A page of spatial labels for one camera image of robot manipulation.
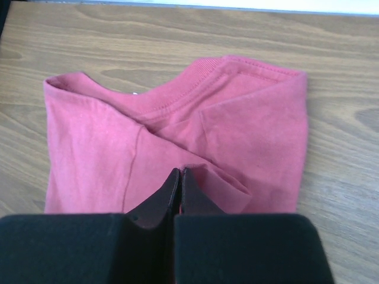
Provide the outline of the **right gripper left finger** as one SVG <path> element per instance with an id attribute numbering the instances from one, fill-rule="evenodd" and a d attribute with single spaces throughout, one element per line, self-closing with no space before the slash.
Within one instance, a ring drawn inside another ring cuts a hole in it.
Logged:
<path id="1" fill-rule="evenodd" d="M 174 168 L 163 185 L 140 205 L 126 213 L 143 230 L 154 230 L 179 211 L 180 170 Z"/>

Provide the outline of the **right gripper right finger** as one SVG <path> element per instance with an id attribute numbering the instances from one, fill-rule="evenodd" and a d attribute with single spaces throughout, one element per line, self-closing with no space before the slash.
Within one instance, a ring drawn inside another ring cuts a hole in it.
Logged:
<path id="1" fill-rule="evenodd" d="M 190 168 L 182 171 L 181 215 L 224 215 L 199 187 Z"/>

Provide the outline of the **red t shirt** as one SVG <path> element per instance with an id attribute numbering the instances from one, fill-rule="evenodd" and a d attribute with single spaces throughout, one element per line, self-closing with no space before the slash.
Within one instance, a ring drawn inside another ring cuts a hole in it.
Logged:
<path id="1" fill-rule="evenodd" d="M 224 212 L 296 210 L 308 139 L 303 71 L 205 57 L 140 94 L 84 73 L 43 86 L 48 214 L 129 212 L 186 167 Z"/>

